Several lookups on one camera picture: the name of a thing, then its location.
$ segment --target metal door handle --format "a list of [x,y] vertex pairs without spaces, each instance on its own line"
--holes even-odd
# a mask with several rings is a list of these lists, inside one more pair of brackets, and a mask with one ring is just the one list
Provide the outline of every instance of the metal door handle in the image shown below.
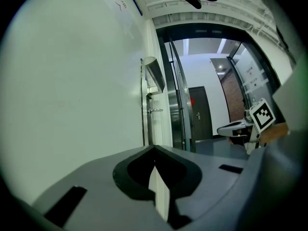
[[163,109],[149,109],[149,113],[160,112],[160,111],[163,111]]

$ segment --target brick wall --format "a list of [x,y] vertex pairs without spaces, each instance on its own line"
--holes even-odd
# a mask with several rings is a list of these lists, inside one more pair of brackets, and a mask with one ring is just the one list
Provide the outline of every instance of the brick wall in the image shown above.
[[221,81],[222,88],[226,95],[227,105],[230,113],[230,121],[244,118],[243,96],[235,74],[230,70]]

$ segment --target qr code tag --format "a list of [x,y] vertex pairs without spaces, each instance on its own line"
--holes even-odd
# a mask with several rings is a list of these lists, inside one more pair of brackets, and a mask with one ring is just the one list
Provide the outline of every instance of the qr code tag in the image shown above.
[[276,120],[274,113],[264,98],[261,98],[250,108],[250,115],[255,122],[258,133],[264,131]]

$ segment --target gray floor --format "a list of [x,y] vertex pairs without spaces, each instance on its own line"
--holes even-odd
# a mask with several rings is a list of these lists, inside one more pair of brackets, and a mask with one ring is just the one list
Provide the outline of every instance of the gray floor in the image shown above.
[[196,143],[196,152],[225,158],[245,160],[249,158],[243,146],[230,144],[226,138],[198,142]]

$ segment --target silver lever handle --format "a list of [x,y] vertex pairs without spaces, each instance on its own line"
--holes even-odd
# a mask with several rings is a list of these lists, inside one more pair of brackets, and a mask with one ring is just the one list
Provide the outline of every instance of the silver lever handle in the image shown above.
[[160,111],[163,111],[163,109],[149,109],[149,113],[160,112]]

